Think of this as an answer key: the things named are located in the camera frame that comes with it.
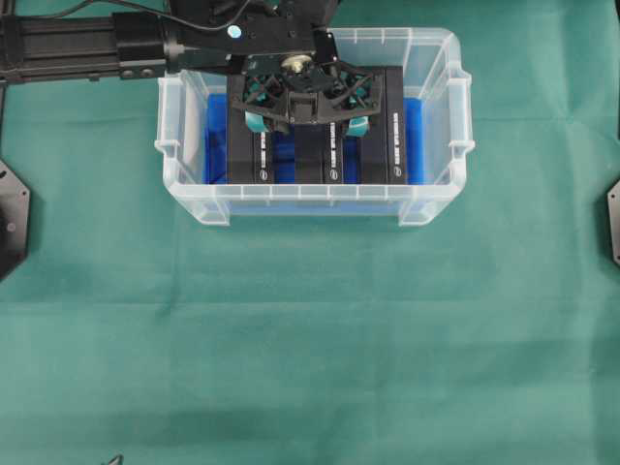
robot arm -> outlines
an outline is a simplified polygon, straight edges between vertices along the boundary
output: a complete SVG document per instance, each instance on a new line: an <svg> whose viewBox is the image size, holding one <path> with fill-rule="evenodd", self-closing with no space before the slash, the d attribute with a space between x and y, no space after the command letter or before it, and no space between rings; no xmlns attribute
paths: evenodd
<svg viewBox="0 0 620 465"><path fill-rule="evenodd" d="M370 116L379 111L380 82L340 62L326 30L339 3L169 0L165 11L107 17L2 15L0 86L194 70L246 76L233 104L269 130Z"/></svg>

cable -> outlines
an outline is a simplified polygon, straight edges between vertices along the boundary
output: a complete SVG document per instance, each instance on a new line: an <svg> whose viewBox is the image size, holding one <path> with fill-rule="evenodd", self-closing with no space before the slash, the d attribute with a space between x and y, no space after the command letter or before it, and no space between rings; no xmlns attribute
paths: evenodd
<svg viewBox="0 0 620 465"><path fill-rule="evenodd" d="M245 0L243 4L239 7L238 11L234 14L234 16L226 21L224 24L220 24L218 26L202 26L201 24L197 24L192 21L187 21L181 17L170 15L166 12L162 12L161 10L155 10L153 8L144 7L143 5L139 5L138 3L129 2L126 0L83 0L82 2L74 5L71 8L63 10L62 12L53 13L50 15L30 15L30 16L22 16L24 18L31 19L60 19L61 17L72 15L75 12L78 12L86 7L94 3L111 3L112 5L118 5L125 8L131 8L133 10L138 10L140 12L149 13L151 15L155 15L158 17L163 17L170 21L177 22L187 27L191 27L192 29L196 29L202 32L217 32L223 29L226 29L230 25L234 24L239 17L243 14L248 5L252 2L252 0Z"/></svg>

clear plastic bin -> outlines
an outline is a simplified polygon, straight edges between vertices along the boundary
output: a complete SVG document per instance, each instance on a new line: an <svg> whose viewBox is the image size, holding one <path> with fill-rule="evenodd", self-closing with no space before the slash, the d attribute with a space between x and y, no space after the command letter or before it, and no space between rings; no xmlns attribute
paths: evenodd
<svg viewBox="0 0 620 465"><path fill-rule="evenodd" d="M164 184L206 225L234 215L397 216L401 226L433 220L465 186L472 135L471 76L460 44L445 29L333 29L343 60L358 66L403 66L405 97L422 101L423 181L418 185L207 185L207 99L226 78L182 72L159 80L155 146L164 154Z"/></svg>

black hexagonal mount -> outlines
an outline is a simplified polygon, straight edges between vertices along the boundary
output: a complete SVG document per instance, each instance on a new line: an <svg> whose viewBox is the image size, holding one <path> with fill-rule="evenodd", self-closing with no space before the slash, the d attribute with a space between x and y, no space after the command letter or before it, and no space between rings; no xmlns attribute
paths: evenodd
<svg viewBox="0 0 620 465"><path fill-rule="evenodd" d="M613 259L617 264L620 264L620 181L609 191L607 201L609 203Z"/></svg>
<svg viewBox="0 0 620 465"><path fill-rule="evenodd" d="M0 161L0 281L26 258L30 191Z"/></svg>

green cloth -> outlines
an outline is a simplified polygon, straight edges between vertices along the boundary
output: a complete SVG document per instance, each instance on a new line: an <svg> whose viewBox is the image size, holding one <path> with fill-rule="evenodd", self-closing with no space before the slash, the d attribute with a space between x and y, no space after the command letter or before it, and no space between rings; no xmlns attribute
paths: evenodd
<svg viewBox="0 0 620 465"><path fill-rule="evenodd" d="M155 81L10 90L2 156L34 194L0 463L620 463L613 0L348 0L336 24L461 40L478 148L427 227L206 228L162 184Z"/></svg>

